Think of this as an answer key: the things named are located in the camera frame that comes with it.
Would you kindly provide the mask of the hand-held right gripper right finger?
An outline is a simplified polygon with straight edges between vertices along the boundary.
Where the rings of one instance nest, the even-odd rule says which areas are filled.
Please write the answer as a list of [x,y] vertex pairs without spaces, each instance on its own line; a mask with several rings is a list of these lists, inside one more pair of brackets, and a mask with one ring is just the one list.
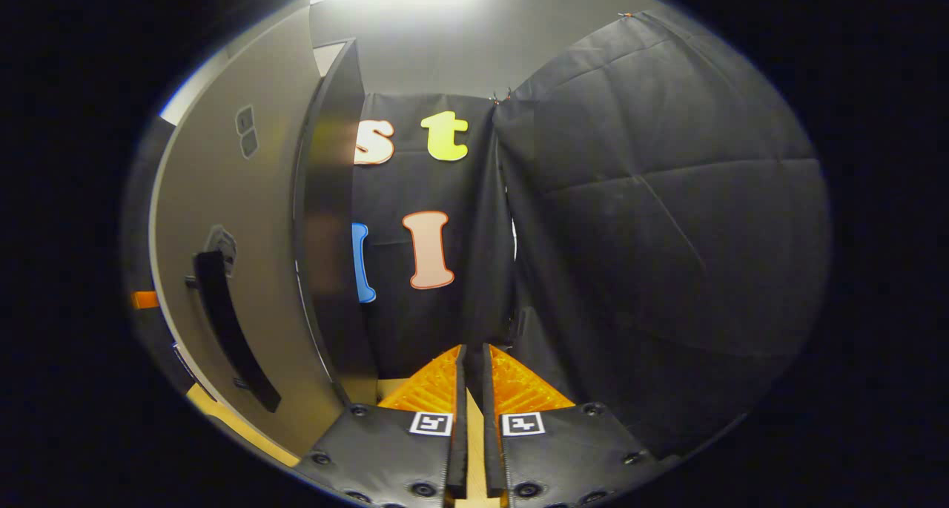
[[500,508],[601,508],[678,463],[599,402],[573,403],[507,352],[483,346],[484,456]]

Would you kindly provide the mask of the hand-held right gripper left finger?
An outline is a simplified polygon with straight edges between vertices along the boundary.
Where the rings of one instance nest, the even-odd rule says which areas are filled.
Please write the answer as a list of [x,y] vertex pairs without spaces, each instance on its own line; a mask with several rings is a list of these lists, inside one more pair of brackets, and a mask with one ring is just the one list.
[[465,358],[452,347],[379,403],[353,403],[295,473],[356,508],[453,508],[466,495]]

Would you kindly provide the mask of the grey double-door shoe cabinet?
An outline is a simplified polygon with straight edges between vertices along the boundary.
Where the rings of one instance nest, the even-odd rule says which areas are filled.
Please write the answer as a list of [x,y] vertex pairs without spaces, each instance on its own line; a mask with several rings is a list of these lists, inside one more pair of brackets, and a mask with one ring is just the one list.
[[360,308],[352,245],[353,170],[366,92],[353,37],[309,50],[318,85],[294,169],[294,262],[319,365],[345,406],[377,402],[377,367]]

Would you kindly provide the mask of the black backdrop cloth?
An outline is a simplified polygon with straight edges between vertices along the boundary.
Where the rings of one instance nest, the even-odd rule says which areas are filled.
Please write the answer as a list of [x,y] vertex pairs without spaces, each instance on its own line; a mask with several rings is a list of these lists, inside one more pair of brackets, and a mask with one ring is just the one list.
[[484,343],[683,458],[763,398],[813,328],[827,187],[745,56],[667,9],[570,45],[500,102],[369,93],[393,147],[353,169],[377,373]]

